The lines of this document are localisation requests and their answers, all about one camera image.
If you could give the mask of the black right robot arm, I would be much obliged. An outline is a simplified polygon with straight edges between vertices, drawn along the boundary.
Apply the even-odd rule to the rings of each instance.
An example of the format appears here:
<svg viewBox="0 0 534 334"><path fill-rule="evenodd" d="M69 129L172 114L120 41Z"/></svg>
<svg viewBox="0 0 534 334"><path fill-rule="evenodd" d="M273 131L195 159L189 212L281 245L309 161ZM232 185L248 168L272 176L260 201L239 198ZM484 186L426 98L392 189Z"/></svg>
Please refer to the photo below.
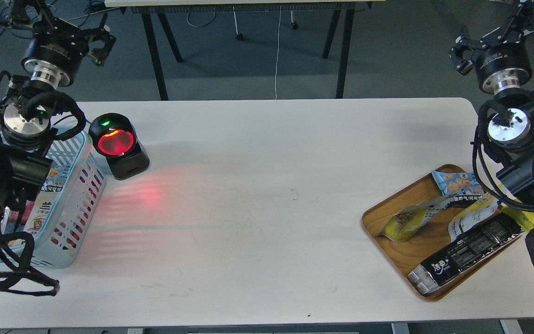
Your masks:
<svg viewBox="0 0 534 334"><path fill-rule="evenodd" d="M534 0L520 0L502 26L479 39L461 34L449 54L454 70L475 71L479 89L492 95L477 111L473 165L481 163L488 174L485 156L501 164L496 179L509 193L491 176L485 190L513 209L534 213L534 90L523 89L532 76L525 47L529 32L534 32ZM534 266L534 228L525 242Z"/></svg>

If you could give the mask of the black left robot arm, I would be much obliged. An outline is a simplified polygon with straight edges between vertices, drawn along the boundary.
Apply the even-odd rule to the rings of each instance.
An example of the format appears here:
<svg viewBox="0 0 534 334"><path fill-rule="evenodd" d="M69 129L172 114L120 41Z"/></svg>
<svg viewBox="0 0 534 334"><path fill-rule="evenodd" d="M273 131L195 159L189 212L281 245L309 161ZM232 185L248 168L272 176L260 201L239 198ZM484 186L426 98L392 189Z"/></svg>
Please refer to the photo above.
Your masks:
<svg viewBox="0 0 534 334"><path fill-rule="evenodd" d="M34 201L52 165L47 150L55 141L72 139L87 120L76 101L59 92L72 85L85 57L103 66L115 36L103 15L96 28L81 29L57 18L44 0L12 0L0 25L32 32L21 62L27 76L0 72L0 292L22 294L21 279L48 287L33 296L54 296L59 282L31 265L34 237L28 232L3 233L5 209L22 211Z"/></svg>

